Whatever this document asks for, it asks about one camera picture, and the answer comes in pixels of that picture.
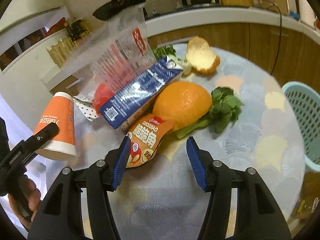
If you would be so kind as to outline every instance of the clear plastic bag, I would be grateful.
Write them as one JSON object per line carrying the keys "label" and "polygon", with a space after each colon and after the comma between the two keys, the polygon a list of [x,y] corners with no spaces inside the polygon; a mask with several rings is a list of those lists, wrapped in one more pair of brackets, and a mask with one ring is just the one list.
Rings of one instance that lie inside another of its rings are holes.
{"label": "clear plastic bag", "polygon": [[96,106],[155,62],[147,42],[142,5],[138,5],[123,10],[84,39],[66,62],[65,70],[81,79],[79,92]]}

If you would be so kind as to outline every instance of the orange paper cup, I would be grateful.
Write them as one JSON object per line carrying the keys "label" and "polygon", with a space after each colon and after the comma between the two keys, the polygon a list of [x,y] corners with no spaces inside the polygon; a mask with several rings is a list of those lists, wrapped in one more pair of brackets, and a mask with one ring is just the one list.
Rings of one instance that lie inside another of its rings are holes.
{"label": "orange paper cup", "polygon": [[76,156],[73,104],[72,97],[67,93],[58,92],[53,96],[34,134],[51,122],[56,123],[60,131],[56,137],[37,150],[37,154],[56,161],[66,161]]}

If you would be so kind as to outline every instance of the orange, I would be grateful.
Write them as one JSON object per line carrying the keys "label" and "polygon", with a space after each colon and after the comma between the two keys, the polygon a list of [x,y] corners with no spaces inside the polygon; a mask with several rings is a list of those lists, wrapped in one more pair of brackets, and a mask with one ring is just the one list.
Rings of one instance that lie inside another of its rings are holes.
{"label": "orange", "polygon": [[164,121],[175,120],[172,130],[176,131],[205,115],[211,104],[211,96],[202,86],[178,81],[165,87],[159,94],[152,113]]}

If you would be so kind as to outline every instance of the human hand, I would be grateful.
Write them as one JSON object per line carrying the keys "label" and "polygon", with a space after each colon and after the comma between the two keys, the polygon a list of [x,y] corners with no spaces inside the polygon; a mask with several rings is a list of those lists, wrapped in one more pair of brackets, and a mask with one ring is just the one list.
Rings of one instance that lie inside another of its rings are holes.
{"label": "human hand", "polygon": [[[36,184],[31,179],[29,179],[27,175],[23,175],[19,179],[19,182],[25,183],[25,185],[27,185],[28,189],[30,190],[29,208],[31,211],[33,211],[33,215],[31,217],[31,222],[32,222],[36,213],[37,213],[38,207],[39,207],[40,203],[42,202],[40,200],[41,192],[39,189],[37,189]],[[14,212],[14,214],[17,216],[17,218],[19,219],[21,224],[29,229],[31,226],[31,223],[23,217],[22,213],[20,212],[20,210],[18,208],[18,204],[15,201],[14,197],[11,194],[8,194],[8,199],[9,199],[9,205],[10,205],[12,211]]]}

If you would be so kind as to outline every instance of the blue carton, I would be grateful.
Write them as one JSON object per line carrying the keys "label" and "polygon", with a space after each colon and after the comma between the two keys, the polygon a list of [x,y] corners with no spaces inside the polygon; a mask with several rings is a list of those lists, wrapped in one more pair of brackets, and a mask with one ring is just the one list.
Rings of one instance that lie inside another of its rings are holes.
{"label": "blue carton", "polygon": [[183,68],[164,57],[110,98],[99,112],[113,129],[128,129],[169,83],[179,80]]}

